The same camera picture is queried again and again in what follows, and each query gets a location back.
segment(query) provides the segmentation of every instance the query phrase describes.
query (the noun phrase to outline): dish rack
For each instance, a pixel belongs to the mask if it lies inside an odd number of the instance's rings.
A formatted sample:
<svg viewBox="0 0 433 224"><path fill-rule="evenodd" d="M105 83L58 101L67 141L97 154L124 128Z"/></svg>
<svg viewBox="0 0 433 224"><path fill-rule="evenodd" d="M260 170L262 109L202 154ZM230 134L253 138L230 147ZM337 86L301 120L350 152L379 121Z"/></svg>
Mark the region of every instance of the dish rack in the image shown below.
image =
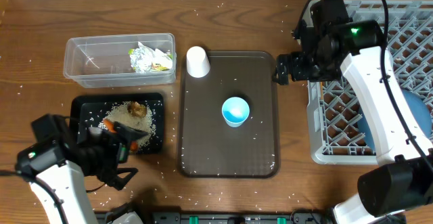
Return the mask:
<svg viewBox="0 0 433 224"><path fill-rule="evenodd" d="M376 20L384 26L381 1L345 0L354 22ZM388 48L402 89L422 98L433 121L433 1L387 1ZM309 12L304 16L312 21ZM311 157L319 164L377 164L375 152L364 142L357 122L359 102L345 78L308 83L307 116Z"/></svg>

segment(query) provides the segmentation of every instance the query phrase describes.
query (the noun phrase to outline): cable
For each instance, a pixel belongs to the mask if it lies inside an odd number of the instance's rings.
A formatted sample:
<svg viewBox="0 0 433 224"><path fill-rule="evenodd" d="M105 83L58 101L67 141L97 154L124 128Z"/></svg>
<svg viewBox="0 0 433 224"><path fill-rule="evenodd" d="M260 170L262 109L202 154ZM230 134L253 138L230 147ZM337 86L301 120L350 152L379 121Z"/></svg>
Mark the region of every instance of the cable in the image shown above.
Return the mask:
<svg viewBox="0 0 433 224"><path fill-rule="evenodd" d="M309 6L309 3L311 2L311 0L306 1L304 8L302 9L302 12L300 13L300 17L299 17L299 21L298 24L296 25L295 30L299 30L301 24L302 24L302 18L304 17L304 13L306 11L306 8Z"/></svg>
<svg viewBox="0 0 433 224"><path fill-rule="evenodd" d="M103 185L101 185L101 186L95 188L95 189L86 190L86 193L96 192L96 191L98 191L101 187L103 187L104 185L105 185L105 183L104 183Z"/></svg>
<svg viewBox="0 0 433 224"><path fill-rule="evenodd" d="M318 222L318 221L316 220L316 218L314 217L313 212L310 211L309 209L305 209L305 208L298 208L298 209L296 209L296 210L293 210L292 214L290 214L290 221L291 221L291 222L294 223L293 218L294 218L294 214L295 214L295 212L299 212L299 211L301 211L301 210L304 211L304 212L306 212L306 213L308 213L308 214L310 214L311 217L313 218L314 222L316 222L316 224L320 224L320 222Z"/></svg>
<svg viewBox="0 0 433 224"><path fill-rule="evenodd" d="M389 81L387 79L387 74L386 74L386 69L385 69L385 52L386 52L386 48L388 46L388 39L387 39L387 35L388 35L388 25L389 25L389 17L388 17L388 5L386 4L386 0L381 0L382 1L382 5L384 6L384 15L385 15L385 23L384 23L384 42L382 43L381 49L380 49L380 72L382 73L382 80L384 82L385 88L386 88L386 92L388 94L388 97L390 98L392 107L394 108L398 119L400 120L401 125L403 126L407 137L412 144L413 147L417 150L418 154L421 156L421 158L423 159L423 161L426 163L427 167L429 168L431 174L433 175L433 166L432 164L428 161L427 156L424 154L424 152L422 151L422 149L420 148L420 146L418 145L418 143L415 140L415 136L412 135L409 127L407 126L407 123L405 121L405 119L403 118L403 115L401 114L400 109L397 106L397 102L395 101L394 95L392 94L391 91L391 87L389 84ZM295 31L298 32L299 28L302 24L302 17L304 16L304 13L309 5L309 3L311 2L311 0L308 0L305 3L304 8L302 9L302 12L300 14L299 17L299 21L298 24L296 25L296 29Z"/></svg>
<svg viewBox="0 0 433 224"><path fill-rule="evenodd" d="M22 177L25 181L34 183L39 187L41 187L42 189L44 189L47 192L47 194L51 197L51 199L54 201L54 207L58 210L60 220L62 221L62 223L63 224L68 223L62 209L62 201L59 200L59 198L56 196L56 194L53 192L52 189L45 186L45 184L39 181L37 178L31 177L30 175L27 175L25 173L17 173L14 171L0 170L0 177L10 177L10 176Z"/></svg>
<svg viewBox="0 0 433 224"><path fill-rule="evenodd" d="M382 1L382 5L384 6L384 12L385 12L385 24L384 24L384 43L381 46L381 50L380 50L380 72L382 73L382 81L384 82L385 88L386 88L386 92L388 94L388 97L390 98L392 107L394 108L398 119L400 120L401 125L403 126L408 140L413 144L413 147L415 147L415 149L418 151L419 155L421 156L421 158L424 160L424 162L426 163L427 167L429 168L430 172L433 174L433 166L432 164L428 161L427 156L424 154L424 152L422 151L422 149L420 148L420 146L418 145L418 143L415 140L415 136L412 135L409 127L407 126L407 123L405 121L405 119L403 118L403 115L401 114L400 109L397 106L397 102L395 101L394 95L392 94L391 91L391 87L389 84L389 81L387 79L387 74L386 74L386 69L385 69L385 51L386 48L388 46L388 39L387 39L387 35L388 35L388 5L386 4L386 0L381 0Z"/></svg>

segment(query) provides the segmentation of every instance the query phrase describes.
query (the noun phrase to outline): wooden table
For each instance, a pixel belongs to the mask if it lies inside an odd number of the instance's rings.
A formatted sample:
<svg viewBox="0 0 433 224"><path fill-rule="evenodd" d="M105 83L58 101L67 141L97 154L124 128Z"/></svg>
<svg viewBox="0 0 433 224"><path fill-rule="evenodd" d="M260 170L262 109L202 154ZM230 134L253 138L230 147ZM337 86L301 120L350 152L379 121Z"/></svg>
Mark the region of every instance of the wooden table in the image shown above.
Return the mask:
<svg viewBox="0 0 433 224"><path fill-rule="evenodd" d="M46 113L69 115L77 95L157 91L166 98L163 153L130 157L125 166L137 167L139 173L120 192L103 187L89 194L96 210L134 201L143 210L179 206L192 211L288 213L345 201L356 193L358 177L374 167L325 166L311 160L305 82L277 89L281 168L275 177L188 179L175 171L173 134L179 122L173 112L179 111L180 63L187 49L201 45L212 50L261 50L275 58L299 50L290 31L305 1L9 0L0 30L0 169L13 169L17 153L35 142L32 120ZM170 32L176 38L176 83L141 90L84 89L62 74L69 38L153 32ZM88 189L99 184L94 177L86 178ZM23 180L0 178L0 189L0 223L47 223L41 204ZM418 208L407 217L412 224L428 223L433 212L431 207Z"/></svg>

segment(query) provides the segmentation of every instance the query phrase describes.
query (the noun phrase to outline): clear plastic container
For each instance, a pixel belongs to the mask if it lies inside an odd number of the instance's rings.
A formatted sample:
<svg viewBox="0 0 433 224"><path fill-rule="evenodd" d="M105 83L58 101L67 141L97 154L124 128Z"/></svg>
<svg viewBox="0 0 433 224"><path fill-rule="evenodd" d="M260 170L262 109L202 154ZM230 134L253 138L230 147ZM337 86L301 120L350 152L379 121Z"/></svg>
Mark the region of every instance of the clear plastic container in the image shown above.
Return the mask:
<svg viewBox="0 0 433 224"><path fill-rule="evenodd" d="M173 55L173 67L162 72L135 72L129 50L138 41ZM172 34L112 35L72 38L66 44L63 74L84 88L173 83L176 80L175 37Z"/></svg>

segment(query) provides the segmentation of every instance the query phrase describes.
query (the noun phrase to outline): blue object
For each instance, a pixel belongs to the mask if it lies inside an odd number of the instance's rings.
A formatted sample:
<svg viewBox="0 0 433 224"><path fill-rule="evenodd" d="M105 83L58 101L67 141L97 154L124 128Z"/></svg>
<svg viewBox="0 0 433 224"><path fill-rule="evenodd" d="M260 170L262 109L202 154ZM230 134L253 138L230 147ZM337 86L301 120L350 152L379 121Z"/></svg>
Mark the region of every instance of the blue object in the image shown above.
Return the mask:
<svg viewBox="0 0 433 224"><path fill-rule="evenodd" d="M432 134L432 119L430 117L430 112L427 106L423 103L423 101L414 93L404 90L403 96L406 99L407 105L411 109L412 115L417 121L421 131L429 137ZM371 135L370 128L367 124L367 119L365 119L362 108L359 108L358 113L363 116L361 120L358 121L358 129L360 133L365 134L364 142L370 147L372 150L374 148L373 136Z"/></svg>
<svg viewBox="0 0 433 224"><path fill-rule="evenodd" d="M250 107L242 98L231 97L223 104L223 117L230 127L238 127L250 115Z"/></svg>

